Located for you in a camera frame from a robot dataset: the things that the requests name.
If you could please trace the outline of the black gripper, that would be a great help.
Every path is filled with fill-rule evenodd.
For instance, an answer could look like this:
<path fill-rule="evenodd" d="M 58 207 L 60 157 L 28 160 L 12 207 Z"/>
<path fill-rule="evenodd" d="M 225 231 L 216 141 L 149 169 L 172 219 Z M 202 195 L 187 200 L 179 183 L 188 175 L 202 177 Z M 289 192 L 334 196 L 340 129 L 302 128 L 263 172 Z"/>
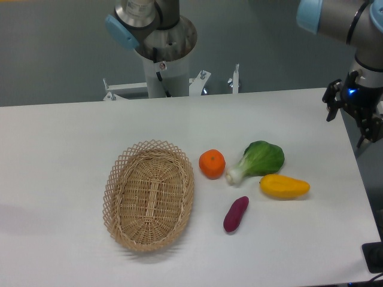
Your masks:
<path fill-rule="evenodd" d="M 336 95 L 341 92 L 341 100 Z M 382 73 L 369 70 L 353 70 L 348 73 L 344 86 L 341 79 L 328 84 L 322 101 L 327 105 L 326 121 L 336 118 L 343 107 L 357 123 L 361 136 L 357 148 L 367 140 L 375 143 L 382 139 L 382 114 L 378 114 L 378 103 L 382 97 Z"/>

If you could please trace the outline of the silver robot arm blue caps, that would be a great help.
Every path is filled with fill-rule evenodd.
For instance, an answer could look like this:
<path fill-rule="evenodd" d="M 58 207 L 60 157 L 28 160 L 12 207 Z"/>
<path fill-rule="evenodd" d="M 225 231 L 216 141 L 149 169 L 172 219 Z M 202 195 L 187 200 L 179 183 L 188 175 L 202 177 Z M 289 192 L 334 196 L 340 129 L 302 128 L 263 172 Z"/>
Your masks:
<path fill-rule="evenodd" d="M 299 27 L 354 46 L 354 61 L 344 80 L 331 82 L 323 96 L 327 120 L 338 110 L 349 114 L 361 133 L 361 141 L 382 138 L 382 2 L 301 1 Z M 138 53 L 144 64 L 151 98 L 199 95 L 205 74 L 189 80 L 189 54 L 197 32 L 181 16 L 178 1 L 118 1 L 105 18 L 114 40 Z"/>

